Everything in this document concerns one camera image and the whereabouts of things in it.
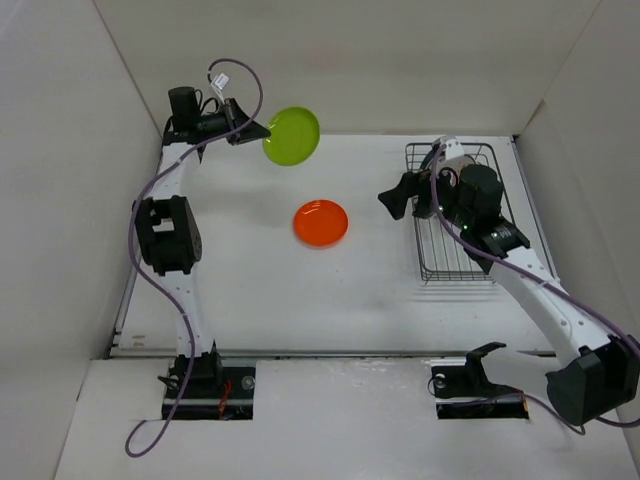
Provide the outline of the lime green plate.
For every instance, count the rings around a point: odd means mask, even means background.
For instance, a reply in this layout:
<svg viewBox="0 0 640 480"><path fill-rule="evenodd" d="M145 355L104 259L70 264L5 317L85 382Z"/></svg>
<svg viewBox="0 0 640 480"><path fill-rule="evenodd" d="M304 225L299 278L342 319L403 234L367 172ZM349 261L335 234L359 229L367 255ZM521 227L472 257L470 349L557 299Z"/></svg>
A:
<svg viewBox="0 0 640 480"><path fill-rule="evenodd" d="M300 106L287 107L268 122L270 136L263 140L266 157L283 167L296 166L311 157L320 141L316 115Z"/></svg>

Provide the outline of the green rimmed white plate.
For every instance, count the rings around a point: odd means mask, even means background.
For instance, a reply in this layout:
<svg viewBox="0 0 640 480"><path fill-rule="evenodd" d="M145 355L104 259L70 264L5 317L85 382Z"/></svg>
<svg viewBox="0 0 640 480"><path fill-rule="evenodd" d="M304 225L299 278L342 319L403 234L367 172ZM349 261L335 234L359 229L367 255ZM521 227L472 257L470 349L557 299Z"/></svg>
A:
<svg viewBox="0 0 640 480"><path fill-rule="evenodd" d="M419 172L427 171L433 162L434 159L438 159L441 153L441 145L433 144L431 146L431 150L424 156L422 162L420 163Z"/></svg>

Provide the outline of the orange sunburst patterned plate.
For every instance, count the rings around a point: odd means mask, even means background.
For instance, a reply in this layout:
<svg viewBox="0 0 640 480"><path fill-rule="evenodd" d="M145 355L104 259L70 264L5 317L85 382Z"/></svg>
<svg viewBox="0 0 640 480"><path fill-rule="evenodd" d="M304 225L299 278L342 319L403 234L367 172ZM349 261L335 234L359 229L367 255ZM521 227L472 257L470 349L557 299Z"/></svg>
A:
<svg viewBox="0 0 640 480"><path fill-rule="evenodd" d="M457 176L461 174L461 171L470 165L474 165L475 161L470 155L462 155L445 162L445 167L451 169Z"/></svg>

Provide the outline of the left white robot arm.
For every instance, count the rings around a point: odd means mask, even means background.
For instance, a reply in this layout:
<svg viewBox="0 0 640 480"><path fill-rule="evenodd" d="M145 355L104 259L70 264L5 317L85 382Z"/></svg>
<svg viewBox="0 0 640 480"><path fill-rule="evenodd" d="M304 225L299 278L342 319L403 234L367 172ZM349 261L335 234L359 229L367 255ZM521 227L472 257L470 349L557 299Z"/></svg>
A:
<svg viewBox="0 0 640 480"><path fill-rule="evenodd" d="M152 284L170 297L175 320L176 358L162 381L170 398L216 399L230 383L214 335L204 322L196 285L202 238L187 198L207 142L220 138L241 145L270 137L233 98L207 112L190 86L168 93L171 117L162 137L161 172L136 206L134 228Z"/></svg>

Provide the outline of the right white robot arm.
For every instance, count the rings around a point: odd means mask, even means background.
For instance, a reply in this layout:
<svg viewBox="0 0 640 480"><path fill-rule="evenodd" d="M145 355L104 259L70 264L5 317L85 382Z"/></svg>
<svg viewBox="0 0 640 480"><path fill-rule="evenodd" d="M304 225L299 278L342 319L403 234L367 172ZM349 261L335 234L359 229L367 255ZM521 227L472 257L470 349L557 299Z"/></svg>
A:
<svg viewBox="0 0 640 480"><path fill-rule="evenodd" d="M410 199L417 218L435 216L483 272L536 324L557 366L536 376L562 421L581 427L632 401L639 385L639 346L601 314L572 298L545 270L528 238L501 213L504 186L488 166L429 162L405 172L379 201L395 220Z"/></svg>

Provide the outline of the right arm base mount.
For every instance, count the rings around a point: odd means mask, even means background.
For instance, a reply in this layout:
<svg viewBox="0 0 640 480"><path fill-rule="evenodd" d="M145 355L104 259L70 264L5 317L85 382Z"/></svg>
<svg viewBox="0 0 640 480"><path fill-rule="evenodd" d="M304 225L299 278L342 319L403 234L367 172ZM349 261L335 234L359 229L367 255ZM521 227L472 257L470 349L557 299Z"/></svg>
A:
<svg viewBox="0 0 640 480"><path fill-rule="evenodd" d="M519 390L490 382L475 367L432 364L429 386L439 420L529 419Z"/></svg>

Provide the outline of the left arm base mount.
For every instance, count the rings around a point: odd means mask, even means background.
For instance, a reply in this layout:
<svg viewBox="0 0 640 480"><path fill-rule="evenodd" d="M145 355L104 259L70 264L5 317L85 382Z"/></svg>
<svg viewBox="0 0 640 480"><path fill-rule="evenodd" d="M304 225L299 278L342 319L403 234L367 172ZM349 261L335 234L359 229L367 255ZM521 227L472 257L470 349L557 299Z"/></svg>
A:
<svg viewBox="0 0 640 480"><path fill-rule="evenodd" d="M245 421L253 419L256 368L228 366L222 383L192 377L173 420Z"/></svg>

